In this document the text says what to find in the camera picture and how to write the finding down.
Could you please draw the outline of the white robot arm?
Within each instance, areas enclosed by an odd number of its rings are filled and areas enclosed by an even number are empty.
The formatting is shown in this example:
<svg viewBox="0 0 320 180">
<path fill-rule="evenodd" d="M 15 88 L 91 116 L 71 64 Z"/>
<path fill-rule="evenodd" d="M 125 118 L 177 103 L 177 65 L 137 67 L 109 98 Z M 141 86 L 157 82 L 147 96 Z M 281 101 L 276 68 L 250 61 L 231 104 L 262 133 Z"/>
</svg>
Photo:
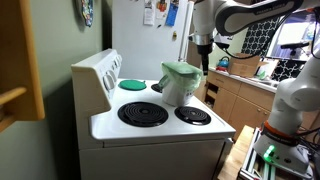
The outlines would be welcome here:
<svg viewBox="0 0 320 180">
<path fill-rule="evenodd" d="M 213 32 L 232 36 L 258 22 L 289 15 L 295 11 L 318 10 L 319 0 L 264 0 L 245 5 L 234 0 L 196 0 L 193 8 L 194 33 L 189 40 L 197 45 L 203 72 L 208 72 L 208 55 L 214 43 Z M 306 62 L 295 78 L 279 83 L 268 120 L 262 125 L 254 150 L 262 159 L 304 179 L 311 179 L 308 150 L 299 144 L 302 114 L 320 108 L 320 58 Z"/>
</svg>

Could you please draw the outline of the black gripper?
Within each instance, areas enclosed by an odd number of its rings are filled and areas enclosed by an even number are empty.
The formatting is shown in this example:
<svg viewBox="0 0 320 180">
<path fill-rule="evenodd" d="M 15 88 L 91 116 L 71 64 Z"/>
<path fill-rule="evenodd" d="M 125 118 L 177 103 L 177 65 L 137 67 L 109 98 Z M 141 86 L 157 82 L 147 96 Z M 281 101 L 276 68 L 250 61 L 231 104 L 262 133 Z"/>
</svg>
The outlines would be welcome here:
<svg viewBox="0 0 320 180">
<path fill-rule="evenodd" d="M 201 56 L 203 74 L 207 75 L 209 67 L 209 54 L 212 52 L 212 45 L 198 45 L 197 51 L 198 54 Z"/>
</svg>

